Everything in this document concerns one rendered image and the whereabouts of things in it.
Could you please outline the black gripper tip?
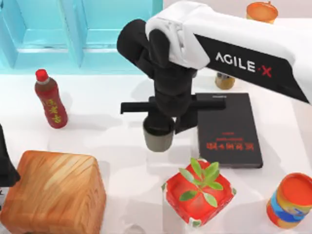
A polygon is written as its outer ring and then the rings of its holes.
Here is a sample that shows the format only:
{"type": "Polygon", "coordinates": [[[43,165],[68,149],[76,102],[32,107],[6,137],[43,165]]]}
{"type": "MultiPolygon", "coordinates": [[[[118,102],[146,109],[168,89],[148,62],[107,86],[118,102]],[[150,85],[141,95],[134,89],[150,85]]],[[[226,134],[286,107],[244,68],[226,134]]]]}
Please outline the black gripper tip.
{"type": "Polygon", "coordinates": [[[0,187],[13,187],[20,181],[20,175],[9,157],[3,128],[0,124],[0,187]]]}

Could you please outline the brown bottle with red cap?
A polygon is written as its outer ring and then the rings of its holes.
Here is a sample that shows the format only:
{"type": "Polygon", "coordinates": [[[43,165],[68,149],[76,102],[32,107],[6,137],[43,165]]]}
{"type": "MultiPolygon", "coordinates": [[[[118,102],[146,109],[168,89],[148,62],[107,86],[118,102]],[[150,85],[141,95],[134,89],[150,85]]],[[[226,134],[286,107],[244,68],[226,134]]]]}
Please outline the brown bottle with red cap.
{"type": "Polygon", "coordinates": [[[55,129],[63,128],[67,124],[68,115],[60,99],[57,82],[45,69],[38,69],[35,75],[35,92],[43,105],[49,125],[55,129]]]}

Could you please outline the black book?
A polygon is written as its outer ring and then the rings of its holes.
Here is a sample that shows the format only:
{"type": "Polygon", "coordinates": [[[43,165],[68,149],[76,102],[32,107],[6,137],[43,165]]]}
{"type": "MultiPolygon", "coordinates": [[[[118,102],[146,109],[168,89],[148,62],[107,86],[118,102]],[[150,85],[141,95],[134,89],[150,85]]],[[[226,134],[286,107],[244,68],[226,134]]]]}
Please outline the black book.
{"type": "Polygon", "coordinates": [[[225,102],[198,112],[199,155],[227,168],[262,168],[263,159],[248,93],[198,93],[198,100],[225,102]]]}

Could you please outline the wooden block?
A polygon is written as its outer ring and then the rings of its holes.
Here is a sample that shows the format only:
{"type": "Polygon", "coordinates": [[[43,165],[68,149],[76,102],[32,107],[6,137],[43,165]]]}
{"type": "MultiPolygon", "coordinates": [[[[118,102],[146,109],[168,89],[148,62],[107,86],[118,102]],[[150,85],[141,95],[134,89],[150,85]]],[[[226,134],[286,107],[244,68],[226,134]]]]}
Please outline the wooden block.
{"type": "Polygon", "coordinates": [[[26,151],[0,223],[11,234],[100,234],[106,193],[89,155],[26,151]]]}

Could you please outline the small yellow jar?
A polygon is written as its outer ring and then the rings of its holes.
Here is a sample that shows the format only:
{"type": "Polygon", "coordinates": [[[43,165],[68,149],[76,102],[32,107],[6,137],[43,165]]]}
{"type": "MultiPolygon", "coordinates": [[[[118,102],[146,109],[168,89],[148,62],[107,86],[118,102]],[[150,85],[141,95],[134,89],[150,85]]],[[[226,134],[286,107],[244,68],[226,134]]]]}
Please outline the small yellow jar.
{"type": "Polygon", "coordinates": [[[215,84],[221,90],[229,90],[234,86],[235,78],[223,73],[217,73],[215,77],[215,84]]]}

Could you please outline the orange and blue can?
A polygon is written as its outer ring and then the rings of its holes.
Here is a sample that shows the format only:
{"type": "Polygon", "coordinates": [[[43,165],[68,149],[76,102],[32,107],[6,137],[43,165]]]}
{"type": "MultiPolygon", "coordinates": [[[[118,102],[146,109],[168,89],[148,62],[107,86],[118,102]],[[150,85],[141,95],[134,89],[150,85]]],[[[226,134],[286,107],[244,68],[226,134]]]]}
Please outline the orange and blue can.
{"type": "Polygon", "coordinates": [[[296,227],[312,209],[312,178],[303,173],[285,176],[266,206],[267,216],[283,229],[296,227]]]}

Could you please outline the grey cup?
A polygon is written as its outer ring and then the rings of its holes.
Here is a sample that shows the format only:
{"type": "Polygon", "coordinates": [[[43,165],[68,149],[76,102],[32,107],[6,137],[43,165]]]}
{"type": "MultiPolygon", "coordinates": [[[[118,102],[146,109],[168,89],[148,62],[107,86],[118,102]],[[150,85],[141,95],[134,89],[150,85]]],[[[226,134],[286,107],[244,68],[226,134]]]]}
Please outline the grey cup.
{"type": "Polygon", "coordinates": [[[170,119],[168,130],[155,130],[150,127],[148,122],[148,118],[145,118],[142,125],[147,148],[156,153],[167,151],[173,141],[174,120],[170,119]]]}

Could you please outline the light blue rack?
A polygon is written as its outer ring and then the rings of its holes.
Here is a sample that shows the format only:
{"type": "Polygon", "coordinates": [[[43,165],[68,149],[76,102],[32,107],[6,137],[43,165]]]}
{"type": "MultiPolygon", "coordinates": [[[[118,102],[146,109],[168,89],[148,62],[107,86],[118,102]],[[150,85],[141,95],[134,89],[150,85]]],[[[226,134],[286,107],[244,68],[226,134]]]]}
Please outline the light blue rack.
{"type": "Polygon", "coordinates": [[[162,8],[163,0],[0,0],[0,74],[138,74],[117,37],[162,8]]]}

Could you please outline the orange cup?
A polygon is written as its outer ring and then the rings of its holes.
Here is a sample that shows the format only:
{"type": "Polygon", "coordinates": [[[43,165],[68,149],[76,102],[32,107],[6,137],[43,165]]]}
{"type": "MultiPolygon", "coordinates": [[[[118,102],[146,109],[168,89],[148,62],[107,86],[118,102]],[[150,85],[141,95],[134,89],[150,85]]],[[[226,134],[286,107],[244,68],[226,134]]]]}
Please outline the orange cup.
{"type": "Polygon", "coordinates": [[[278,9],[271,0],[252,2],[246,7],[246,19],[273,24],[278,17],[278,9]]]}

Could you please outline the red plant pot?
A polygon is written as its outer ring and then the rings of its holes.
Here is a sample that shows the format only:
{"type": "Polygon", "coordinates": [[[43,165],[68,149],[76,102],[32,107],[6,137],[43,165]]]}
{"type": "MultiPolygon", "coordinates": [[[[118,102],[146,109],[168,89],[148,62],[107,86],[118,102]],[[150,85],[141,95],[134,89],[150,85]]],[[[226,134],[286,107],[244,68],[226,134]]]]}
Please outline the red plant pot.
{"type": "Polygon", "coordinates": [[[220,173],[219,163],[191,158],[186,168],[162,186],[164,199],[192,227],[201,227],[225,208],[236,189],[220,173]]]}

